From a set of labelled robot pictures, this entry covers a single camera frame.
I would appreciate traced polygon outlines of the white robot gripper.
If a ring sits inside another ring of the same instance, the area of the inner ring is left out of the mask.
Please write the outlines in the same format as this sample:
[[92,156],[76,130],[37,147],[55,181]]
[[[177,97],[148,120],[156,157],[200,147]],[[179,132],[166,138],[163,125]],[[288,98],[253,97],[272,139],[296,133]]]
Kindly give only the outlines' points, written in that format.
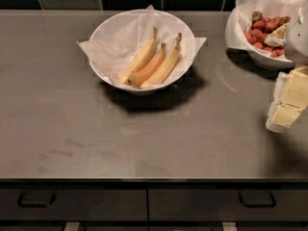
[[280,72],[275,82],[266,127],[282,133],[290,129],[308,107],[308,1],[299,7],[289,25],[285,23],[267,35],[265,44],[284,45],[285,57],[294,64],[301,64],[289,73]]

